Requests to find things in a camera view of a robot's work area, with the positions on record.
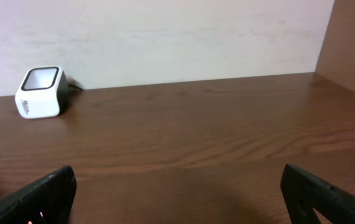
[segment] brown wooden panel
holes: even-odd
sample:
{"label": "brown wooden panel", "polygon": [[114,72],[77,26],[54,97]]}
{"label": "brown wooden panel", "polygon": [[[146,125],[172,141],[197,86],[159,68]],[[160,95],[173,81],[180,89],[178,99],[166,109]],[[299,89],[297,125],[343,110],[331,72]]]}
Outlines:
{"label": "brown wooden panel", "polygon": [[132,86],[35,120],[0,98],[0,198],[69,164],[71,223],[288,223],[287,162],[355,195],[355,93],[312,73]]}
{"label": "brown wooden panel", "polygon": [[355,1],[335,0],[316,73],[355,91]]}

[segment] white device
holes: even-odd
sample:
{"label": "white device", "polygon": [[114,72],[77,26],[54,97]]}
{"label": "white device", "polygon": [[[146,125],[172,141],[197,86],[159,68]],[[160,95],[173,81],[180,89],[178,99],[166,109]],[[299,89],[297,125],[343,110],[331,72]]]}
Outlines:
{"label": "white device", "polygon": [[60,66],[37,67],[25,75],[15,100],[23,118],[57,116],[67,106],[68,82]]}

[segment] black object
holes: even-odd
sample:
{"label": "black object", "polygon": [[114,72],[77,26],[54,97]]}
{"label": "black object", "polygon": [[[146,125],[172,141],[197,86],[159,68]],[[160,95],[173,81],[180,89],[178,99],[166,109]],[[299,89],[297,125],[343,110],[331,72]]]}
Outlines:
{"label": "black object", "polygon": [[285,166],[281,188],[293,224],[320,223],[313,209],[332,223],[355,223],[355,196],[296,165]]}
{"label": "black object", "polygon": [[0,201],[0,224],[67,224],[77,189],[64,166]]}

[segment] wood grain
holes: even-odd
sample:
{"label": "wood grain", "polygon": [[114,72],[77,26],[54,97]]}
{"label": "wood grain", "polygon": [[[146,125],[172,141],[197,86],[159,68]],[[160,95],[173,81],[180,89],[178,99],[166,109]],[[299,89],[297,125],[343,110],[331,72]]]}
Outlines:
{"label": "wood grain", "polygon": [[355,195],[355,93],[312,73],[0,98],[0,198],[69,164],[72,223],[288,223],[287,162]]}
{"label": "wood grain", "polygon": [[335,0],[316,73],[355,91],[355,1]]}

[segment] wall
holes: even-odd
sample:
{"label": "wall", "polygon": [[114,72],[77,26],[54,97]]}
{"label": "wall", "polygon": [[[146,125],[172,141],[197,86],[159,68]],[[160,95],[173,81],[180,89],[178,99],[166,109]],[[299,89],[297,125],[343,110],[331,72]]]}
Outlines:
{"label": "wall", "polygon": [[60,65],[85,88],[313,72],[333,0],[0,0],[0,96]]}
{"label": "wall", "polygon": [[316,72],[355,91],[355,1],[335,1]]}

